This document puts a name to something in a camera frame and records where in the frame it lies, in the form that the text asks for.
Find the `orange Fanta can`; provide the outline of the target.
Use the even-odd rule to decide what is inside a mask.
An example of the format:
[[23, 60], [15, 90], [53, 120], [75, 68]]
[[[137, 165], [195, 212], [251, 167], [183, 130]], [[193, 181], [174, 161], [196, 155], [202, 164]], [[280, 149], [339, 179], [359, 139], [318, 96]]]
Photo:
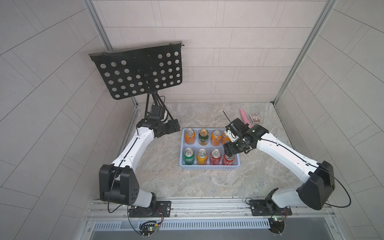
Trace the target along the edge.
[[222, 134], [220, 130], [214, 130], [211, 134], [211, 144], [212, 146], [219, 146], [222, 140]]
[[230, 138], [228, 137], [228, 135], [224, 132], [223, 135], [222, 135], [222, 145], [226, 144], [227, 142], [230, 142]]

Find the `red cola can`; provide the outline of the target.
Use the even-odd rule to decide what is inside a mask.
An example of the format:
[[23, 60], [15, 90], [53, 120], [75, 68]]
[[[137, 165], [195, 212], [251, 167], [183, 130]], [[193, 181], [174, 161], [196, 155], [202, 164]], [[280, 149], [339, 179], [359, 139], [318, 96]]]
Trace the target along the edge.
[[210, 165], [216, 166], [221, 162], [222, 154], [219, 149], [213, 149], [210, 153]]
[[236, 156], [229, 157], [226, 154], [224, 154], [222, 165], [223, 166], [232, 166], [235, 162], [235, 159], [236, 159]]

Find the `yellow-orange Schweppes can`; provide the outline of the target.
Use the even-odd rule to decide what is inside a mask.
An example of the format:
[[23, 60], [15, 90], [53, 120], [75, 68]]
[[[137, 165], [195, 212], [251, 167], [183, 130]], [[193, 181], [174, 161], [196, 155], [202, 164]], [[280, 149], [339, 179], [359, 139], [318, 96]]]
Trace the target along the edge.
[[208, 153], [205, 149], [200, 149], [197, 153], [197, 164], [206, 165], [208, 161]]

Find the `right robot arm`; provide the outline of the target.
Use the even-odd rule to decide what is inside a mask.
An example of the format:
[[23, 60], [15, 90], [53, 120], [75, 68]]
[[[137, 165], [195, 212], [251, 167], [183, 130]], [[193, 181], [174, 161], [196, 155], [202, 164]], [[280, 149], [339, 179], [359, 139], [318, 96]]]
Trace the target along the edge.
[[230, 141], [224, 145], [225, 155], [248, 154], [258, 149], [283, 164], [301, 181], [296, 187], [273, 189], [265, 198], [267, 209], [276, 209], [305, 204], [313, 210], [321, 210], [335, 190], [333, 166], [319, 163], [298, 153], [278, 140], [260, 125], [249, 127], [239, 119], [226, 126]]

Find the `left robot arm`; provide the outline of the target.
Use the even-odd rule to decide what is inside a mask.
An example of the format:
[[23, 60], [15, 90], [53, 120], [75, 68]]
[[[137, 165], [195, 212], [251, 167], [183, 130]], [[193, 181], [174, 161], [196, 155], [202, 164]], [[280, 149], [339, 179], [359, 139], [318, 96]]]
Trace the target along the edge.
[[99, 170], [100, 200], [154, 211], [156, 195], [140, 189], [135, 170], [154, 138], [178, 131], [180, 124], [177, 119], [139, 121], [133, 138], [122, 153], [110, 165], [103, 165]]

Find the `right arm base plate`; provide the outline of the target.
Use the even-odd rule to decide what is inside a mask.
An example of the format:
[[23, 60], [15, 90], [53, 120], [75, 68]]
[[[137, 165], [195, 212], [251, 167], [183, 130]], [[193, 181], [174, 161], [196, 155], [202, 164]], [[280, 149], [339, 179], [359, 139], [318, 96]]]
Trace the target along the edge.
[[245, 202], [250, 206], [253, 217], [259, 217], [259, 216], [288, 217], [292, 215], [292, 210], [289, 206], [285, 208], [279, 208], [272, 201], [267, 201], [265, 199], [246, 198]]

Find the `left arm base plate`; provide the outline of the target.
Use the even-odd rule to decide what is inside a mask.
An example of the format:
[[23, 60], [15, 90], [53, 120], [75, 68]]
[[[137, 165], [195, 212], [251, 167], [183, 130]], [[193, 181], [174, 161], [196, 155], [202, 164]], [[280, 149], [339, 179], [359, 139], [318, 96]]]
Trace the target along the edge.
[[151, 203], [148, 208], [134, 206], [128, 210], [128, 213], [130, 218], [159, 218], [161, 216], [168, 218], [171, 206], [171, 201], [157, 201], [155, 204]]

